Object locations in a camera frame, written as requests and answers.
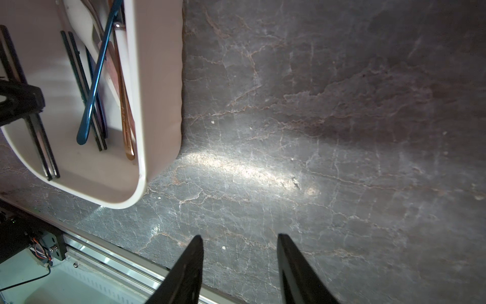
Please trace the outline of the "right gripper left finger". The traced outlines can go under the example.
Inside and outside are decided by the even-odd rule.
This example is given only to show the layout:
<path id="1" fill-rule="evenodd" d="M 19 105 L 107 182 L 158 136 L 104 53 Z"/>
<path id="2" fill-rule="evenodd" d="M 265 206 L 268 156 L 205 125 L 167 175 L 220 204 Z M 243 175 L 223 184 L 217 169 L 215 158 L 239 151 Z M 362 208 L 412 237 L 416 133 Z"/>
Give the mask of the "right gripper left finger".
<path id="1" fill-rule="evenodd" d="M 196 235 L 146 304 L 198 303 L 203 278 L 203 260 L 203 239 Z"/>

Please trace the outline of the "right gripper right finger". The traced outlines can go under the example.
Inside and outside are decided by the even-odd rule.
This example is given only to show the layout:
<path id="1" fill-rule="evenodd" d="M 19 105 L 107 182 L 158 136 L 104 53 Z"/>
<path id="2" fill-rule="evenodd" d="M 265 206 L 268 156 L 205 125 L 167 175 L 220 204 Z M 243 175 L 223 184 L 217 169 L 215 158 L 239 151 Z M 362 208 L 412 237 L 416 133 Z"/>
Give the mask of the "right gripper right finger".
<path id="1" fill-rule="evenodd" d="M 277 259 L 284 303 L 339 303 L 287 234 L 278 235 Z"/>

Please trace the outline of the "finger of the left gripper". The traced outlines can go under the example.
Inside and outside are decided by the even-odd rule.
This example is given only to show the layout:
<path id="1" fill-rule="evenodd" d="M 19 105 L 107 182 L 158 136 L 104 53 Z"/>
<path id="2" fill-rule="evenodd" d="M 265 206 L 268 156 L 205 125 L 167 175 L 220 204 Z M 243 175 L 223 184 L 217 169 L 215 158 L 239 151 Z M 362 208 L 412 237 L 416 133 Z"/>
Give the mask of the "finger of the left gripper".
<path id="1" fill-rule="evenodd" d="M 40 113 L 45 105 L 44 96 L 39 87 L 29 84 L 1 80 L 1 126 L 31 114 Z"/>

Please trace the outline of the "white rectangular storage box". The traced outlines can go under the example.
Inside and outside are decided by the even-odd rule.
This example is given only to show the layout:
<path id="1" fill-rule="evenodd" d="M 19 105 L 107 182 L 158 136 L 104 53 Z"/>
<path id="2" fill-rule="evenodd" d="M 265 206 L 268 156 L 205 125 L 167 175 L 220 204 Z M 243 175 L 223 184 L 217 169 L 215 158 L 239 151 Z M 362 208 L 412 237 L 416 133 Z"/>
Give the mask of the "white rectangular storage box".
<path id="1" fill-rule="evenodd" d="M 2 1 L 27 82 L 43 92 L 41 113 L 60 177 L 50 185 L 98 205 L 123 209 L 137 203 L 147 185 L 177 157 L 182 122 L 182 2 L 125 1 L 130 66 L 129 97 L 137 157 L 125 155 L 120 110 L 106 88 L 108 148 L 76 141 L 84 105 L 62 41 L 54 1 Z"/>

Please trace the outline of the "blue metallic handle utensil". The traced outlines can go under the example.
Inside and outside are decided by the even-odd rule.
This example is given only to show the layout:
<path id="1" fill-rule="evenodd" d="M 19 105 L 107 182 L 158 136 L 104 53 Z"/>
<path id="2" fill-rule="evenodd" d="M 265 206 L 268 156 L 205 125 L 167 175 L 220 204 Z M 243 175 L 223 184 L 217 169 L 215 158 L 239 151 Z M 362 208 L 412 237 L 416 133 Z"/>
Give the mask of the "blue metallic handle utensil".
<path id="1" fill-rule="evenodd" d="M 118 20 L 118 15 L 122 8 L 123 3 L 124 3 L 123 0 L 116 0 L 113 2 L 113 4 L 110 7 L 110 12 L 108 14 L 107 22 L 101 38 L 100 50 L 97 57 L 96 68 L 94 69 L 94 73 L 92 76 L 92 82 L 91 82 L 88 99 L 85 104 L 85 109 L 83 112 L 82 120 L 76 137 L 77 143 L 79 145 L 86 144 L 88 140 L 90 125 L 93 120 L 92 114 L 94 112 L 96 94 L 97 94 L 103 66 L 105 63 L 110 36 L 113 30 L 114 23 L 116 20 Z"/>

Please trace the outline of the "dark blue handled spoon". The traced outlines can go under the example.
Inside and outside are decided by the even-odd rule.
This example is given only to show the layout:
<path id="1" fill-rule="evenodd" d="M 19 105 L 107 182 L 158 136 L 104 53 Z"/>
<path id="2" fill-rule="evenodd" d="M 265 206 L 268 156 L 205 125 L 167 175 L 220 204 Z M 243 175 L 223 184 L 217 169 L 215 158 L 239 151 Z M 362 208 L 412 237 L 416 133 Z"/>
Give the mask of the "dark blue handled spoon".
<path id="1" fill-rule="evenodd" d="M 94 76 L 94 69 L 96 67 L 96 63 L 94 62 L 89 50 L 86 49 L 86 58 L 87 58 L 87 63 L 89 64 L 89 74 L 90 78 L 93 78 Z M 99 97 L 99 93 L 96 93 L 96 101 L 95 101 L 95 110 L 96 110 L 96 115 L 99 123 L 101 124 L 101 133 L 104 139 L 108 138 L 108 127 L 107 127 L 107 122 L 106 122 L 106 115 L 105 115 L 105 109 L 103 106 L 103 103 L 101 102 L 101 99 Z"/>

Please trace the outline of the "copper rose gold spoon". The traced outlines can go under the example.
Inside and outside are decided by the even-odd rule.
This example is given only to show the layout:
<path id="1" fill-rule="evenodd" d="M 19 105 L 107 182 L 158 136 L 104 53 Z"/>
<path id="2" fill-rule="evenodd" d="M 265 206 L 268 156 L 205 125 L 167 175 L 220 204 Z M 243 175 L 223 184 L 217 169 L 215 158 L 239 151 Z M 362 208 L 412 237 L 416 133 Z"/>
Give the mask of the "copper rose gold spoon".
<path id="1" fill-rule="evenodd" d="M 125 26 L 124 13 L 122 12 L 122 5 L 123 5 L 123 1 L 120 1 L 120 5 L 117 7 L 116 15 L 113 19 L 113 25 L 111 26 L 111 28 L 113 29 L 113 48 L 115 51 L 115 54 L 112 57 L 113 57 L 113 61 L 118 76 L 118 87 L 120 91 L 119 98 L 120 98 L 120 111 L 121 111 L 121 126 L 122 126 L 122 134 L 124 139 L 125 155 L 130 161 L 133 161 L 135 160 L 135 144 L 134 144 L 134 140 L 132 139 L 132 128 L 130 125 L 130 118 L 131 118 L 130 105 L 127 96 L 127 90 L 125 87 L 118 41 L 116 38 L 116 30 L 123 29 Z"/>

